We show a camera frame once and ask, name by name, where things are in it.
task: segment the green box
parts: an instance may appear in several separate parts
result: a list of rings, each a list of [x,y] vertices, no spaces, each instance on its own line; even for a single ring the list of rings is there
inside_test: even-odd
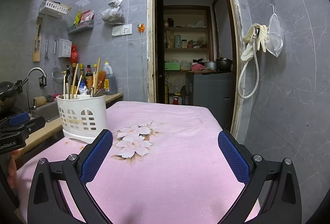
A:
[[[165,70],[180,70],[180,63],[165,63]]]

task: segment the faucet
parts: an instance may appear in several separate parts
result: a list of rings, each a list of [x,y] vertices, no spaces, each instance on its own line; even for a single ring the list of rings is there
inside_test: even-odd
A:
[[[35,71],[35,70],[39,70],[43,74],[43,76],[45,78],[47,77],[46,72],[41,67],[34,67],[34,68],[31,68],[29,70],[29,72],[27,73],[27,76],[26,76],[25,80],[20,85],[20,87],[22,87],[26,83],[27,104],[29,106],[29,112],[30,113],[32,113],[32,111],[31,111],[31,104],[30,104],[29,77],[30,77],[31,73],[33,71]]]

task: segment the human hand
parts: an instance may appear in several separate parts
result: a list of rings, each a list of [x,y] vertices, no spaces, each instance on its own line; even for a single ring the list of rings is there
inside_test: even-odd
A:
[[[19,156],[20,151],[14,150],[10,153],[9,165],[8,165],[8,177],[7,182],[11,189],[15,189],[17,187],[17,169],[14,156]]]

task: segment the power outlet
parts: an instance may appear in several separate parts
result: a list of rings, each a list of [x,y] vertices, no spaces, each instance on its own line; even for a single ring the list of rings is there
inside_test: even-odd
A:
[[[132,33],[132,24],[130,25],[123,25],[122,31],[121,31],[122,35],[129,35]]]

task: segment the cooking pot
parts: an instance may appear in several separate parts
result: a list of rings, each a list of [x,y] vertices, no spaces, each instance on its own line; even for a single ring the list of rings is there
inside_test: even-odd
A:
[[[205,68],[216,70],[217,69],[217,64],[215,62],[205,62]]]
[[[233,65],[233,61],[227,58],[218,58],[216,60],[216,64],[217,64],[217,70],[219,71],[228,71],[231,72],[233,70],[232,65]]]
[[[16,102],[17,92],[13,86],[11,82],[0,83],[0,116],[10,111]]]

